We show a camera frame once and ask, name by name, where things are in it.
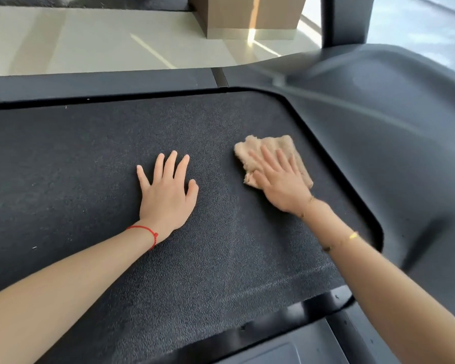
red string bracelet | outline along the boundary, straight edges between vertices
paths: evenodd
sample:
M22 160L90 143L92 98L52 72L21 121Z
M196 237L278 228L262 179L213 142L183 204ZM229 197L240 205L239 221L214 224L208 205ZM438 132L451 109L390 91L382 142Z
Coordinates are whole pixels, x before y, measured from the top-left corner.
M145 229L145 230L148 230L152 233L153 235L153 245L152 247L149 249L149 251L151 251L153 249L153 247L157 244L157 236L158 236L158 233L157 232L153 232L152 229L149 229L148 227L145 227L145 226L140 226L140 225L133 225L133 226L130 226L130 227L127 227L127 230L128 229L135 229L135 228L139 228L139 229Z

treadmill belt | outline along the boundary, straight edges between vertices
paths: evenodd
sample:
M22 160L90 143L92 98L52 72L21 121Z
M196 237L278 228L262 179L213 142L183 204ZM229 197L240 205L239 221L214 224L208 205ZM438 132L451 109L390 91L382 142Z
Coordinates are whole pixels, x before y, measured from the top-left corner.
M0 290L138 220L135 165L191 156L186 225L127 270L39 363L132 363L344 284L316 238L243 184L234 144L289 134L313 193L365 238L368 222L275 97L229 92L0 109Z

finger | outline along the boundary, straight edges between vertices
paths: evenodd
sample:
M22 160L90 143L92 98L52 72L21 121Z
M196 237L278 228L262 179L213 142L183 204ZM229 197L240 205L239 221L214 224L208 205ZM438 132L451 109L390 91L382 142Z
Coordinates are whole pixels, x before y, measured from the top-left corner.
M199 194L199 185L195 183L194 179L189 181L189 188L187 190L187 195L185 196L185 202L189 205L190 211L195 207L197 202L197 194Z
M142 189L142 195L145 196L146 192L150 188L150 183L146 178L145 172L143 171L143 167L137 165L137 176L140 182L140 188Z
M187 165L189 164L189 155L186 154L182 161L177 165L177 170L175 170L175 180L184 186L185 173L187 172Z
M165 155L160 153L155 161L155 170L153 170L153 183L158 183L162 180L162 175L164 174L164 159Z
M297 162L295 161L295 155L294 154L292 154L290 156L290 159L288 160L288 163L290 164L291 169L293 170L293 172L295 174L297 174L297 175L300 174L300 170L298 169Z
M177 151L173 150L165 161L164 175L162 178L173 178L174 177L174 167L175 160L177 159Z
M249 155L251 157L253 157L253 159L257 162L258 165L261 166L261 168L263 169L263 171L266 174L269 174L269 173L273 172L273 168L271 168L271 166L264 160L264 158L258 156L255 151L250 150L249 151Z
M256 170L253 172L253 177L256 180L256 183L261 189L267 189L270 186L270 182L268 181L267 177L264 175L263 172Z
M280 166L283 170L287 172L293 172L291 169L291 165L288 163L288 160L285 156L285 153L281 149L277 149L277 158L278 162L280 163Z
M266 146L261 146L261 153L263 154L263 158L265 161L273 168L275 171L280 171L281 166L276 160L276 158L273 157L273 155L270 153L270 151L267 149Z

hand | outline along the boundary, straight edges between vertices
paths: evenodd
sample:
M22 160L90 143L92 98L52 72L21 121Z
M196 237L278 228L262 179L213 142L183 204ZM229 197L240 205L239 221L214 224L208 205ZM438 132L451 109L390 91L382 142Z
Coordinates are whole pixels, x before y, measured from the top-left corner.
M177 166L174 177L174 166L177 152L173 151L164 167L164 154L160 153L155 162L153 182L145 176L143 168L137 166L137 175L142 188L140 220L137 225L146 226L158 232L157 243L169 237L172 231L182 227L194 210L199 191L195 180L189 181L187 195L184 190L185 173L189 164L189 155L185 155Z
M273 206L300 217L313 196L303 182L294 155L287 160L285 154L277 149L277 160L266 146L261 146L261 153L263 158L249 151L249 155L263 169L263 172L256 170L253 173L256 182Z

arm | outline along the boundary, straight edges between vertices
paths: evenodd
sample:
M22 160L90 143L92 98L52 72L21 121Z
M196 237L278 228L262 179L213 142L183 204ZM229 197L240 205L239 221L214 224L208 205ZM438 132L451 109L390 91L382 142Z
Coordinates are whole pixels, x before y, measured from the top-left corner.
M360 237L304 185L294 158L262 148L254 176L277 208L302 218L360 307L402 363L455 364L455 317Z
M157 243L181 227L194 209L198 186L184 181L189 157L174 174L176 152L160 154L150 185L141 166L140 220ZM129 229L46 267L0 292L0 363L34 363L105 290L154 244L145 229Z

